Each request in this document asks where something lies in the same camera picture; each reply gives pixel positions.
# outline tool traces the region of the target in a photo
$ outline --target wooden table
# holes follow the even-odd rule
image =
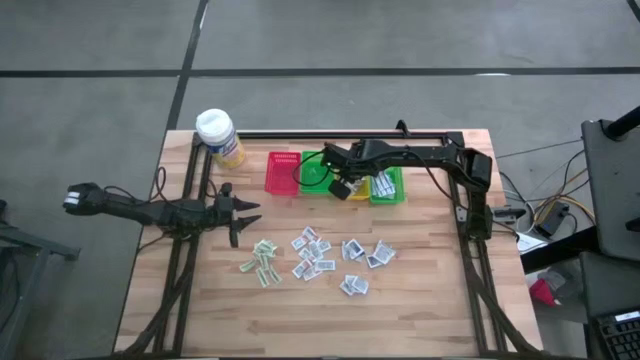
[[[467,147],[494,156],[487,130],[464,130]],[[167,169],[164,193],[181,195],[192,131],[170,131],[160,165]],[[336,141],[349,147],[351,140]],[[389,140],[389,143],[440,145],[430,140]],[[233,183],[242,200],[260,203],[242,216],[262,214],[229,246],[228,231],[216,229],[201,237],[183,356],[451,356],[477,353],[471,311],[452,206],[422,168],[403,168],[407,200],[399,205],[373,206],[368,201],[340,201],[331,196],[272,196],[264,191],[270,151],[318,150],[321,140],[244,140],[247,159],[234,170],[215,166],[216,184]],[[435,170],[448,189],[446,173]],[[196,173],[196,182],[200,178]],[[198,184],[194,184],[196,197]],[[494,159],[491,206],[505,204]],[[300,261],[290,242],[310,225],[332,249],[325,258],[337,260],[337,270],[304,282],[291,270]],[[160,234],[146,228],[141,244]],[[266,238],[279,247],[273,262],[284,278],[261,288],[254,272],[238,266],[252,258],[253,244]],[[356,238],[367,252],[379,239],[396,250],[386,267],[342,261],[342,240]],[[126,348],[147,325],[162,298],[171,249],[163,240],[137,258],[116,350]],[[516,243],[511,235],[494,233],[487,243],[500,305],[514,325],[541,349],[540,335],[525,284]],[[339,284],[345,274],[369,280],[366,296],[348,297]],[[487,312],[483,312],[489,324]],[[173,339],[169,323],[167,339]],[[487,336],[492,337],[488,325]]]

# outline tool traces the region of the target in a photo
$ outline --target red basket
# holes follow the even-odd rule
[[[264,190],[274,195],[298,195],[298,183],[293,180],[293,170],[300,164],[300,153],[270,152],[267,162],[267,179]],[[300,178],[300,168],[296,170]]]

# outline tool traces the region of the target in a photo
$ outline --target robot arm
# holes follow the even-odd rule
[[[108,214],[144,226],[156,225],[174,238],[228,226],[232,247],[238,247],[237,233],[261,217],[254,215],[234,219],[234,210],[249,210],[260,205],[231,197],[230,183],[222,185],[213,205],[209,207],[201,200],[192,199],[142,201],[105,191],[95,183],[72,185],[67,190],[63,207],[71,215]]]
[[[325,143],[321,163],[338,175],[329,191],[344,200],[353,183],[364,176],[377,176],[389,167],[437,167],[447,171],[469,194],[466,232],[470,239],[491,238],[491,209],[486,193],[491,185],[490,157],[454,144],[445,146],[392,146],[382,140],[360,140],[343,149]]]

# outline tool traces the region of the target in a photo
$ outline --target jar with yellow label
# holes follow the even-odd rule
[[[220,109],[209,109],[196,118],[196,130],[220,166],[234,168],[245,158],[236,129],[229,115]]]

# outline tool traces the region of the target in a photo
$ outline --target gray floor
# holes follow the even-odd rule
[[[0,70],[178,69],[197,0],[0,2]],[[640,65],[624,0],[211,0],[194,68],[581,67]],[[0,198],[9,221],[83,248],[52,260],[22,358],[111,350],[140,227],[65,215],[69,184],[149,193],[176,79],[0,78]],[[640,75],[191,79],[178,128],[211,107],[242,129],[489,128],[496,153],[579,138],[584,120],[637,106]],[[581,149],[500,159],[542,197]],[[584,167],[580,159],[571,173]],[[576,197],[590,204],[587,188]],[[580,226],[586,218],[577,213]],[[568,226],[561,230],[566,233]],[[545,348],[584,355],[580,315],[537,307]]]

